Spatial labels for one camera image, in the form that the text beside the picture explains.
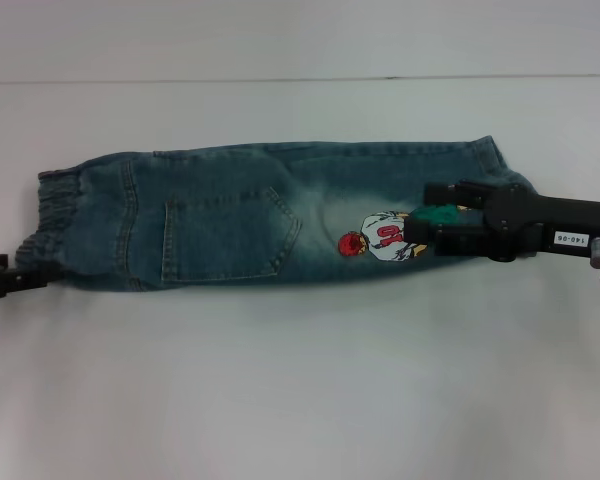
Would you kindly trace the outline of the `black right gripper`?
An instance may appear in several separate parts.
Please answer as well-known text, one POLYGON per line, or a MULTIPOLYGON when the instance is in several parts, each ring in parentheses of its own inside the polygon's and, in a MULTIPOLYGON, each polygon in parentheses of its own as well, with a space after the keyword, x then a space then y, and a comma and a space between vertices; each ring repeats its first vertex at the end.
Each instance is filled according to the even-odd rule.
MULTIPOLYGON (((487 184, 460 181, 426 184, 423 203, 483 209, 497 244, 512 255, 542 252, 600 263, 600 202, 542 196, 520 185, 498 187, 488 196, 487 184)), ((409 218, 403 236, 410 243, 431 247, 437 256, 490 254, 490 233, 481 225, 409 218)))

